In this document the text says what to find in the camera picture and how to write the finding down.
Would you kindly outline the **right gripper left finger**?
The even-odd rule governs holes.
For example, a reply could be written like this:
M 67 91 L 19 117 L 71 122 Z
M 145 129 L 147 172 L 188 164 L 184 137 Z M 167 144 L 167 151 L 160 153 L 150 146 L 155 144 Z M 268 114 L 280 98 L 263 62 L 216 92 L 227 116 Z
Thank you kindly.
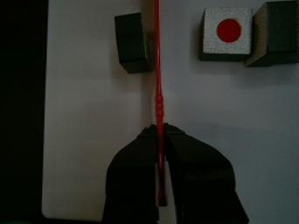
M 107 168 L 101 224 L 158 224 L 155 202 L 156 127 L 144 128 Z

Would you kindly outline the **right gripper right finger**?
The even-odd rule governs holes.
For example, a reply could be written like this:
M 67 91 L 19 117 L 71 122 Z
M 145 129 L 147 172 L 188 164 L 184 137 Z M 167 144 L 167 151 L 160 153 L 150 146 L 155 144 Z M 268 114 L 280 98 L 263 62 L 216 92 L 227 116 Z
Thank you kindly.
M 248 224 L 228 159 L 171 124 L 164 143 L 176 224 Z

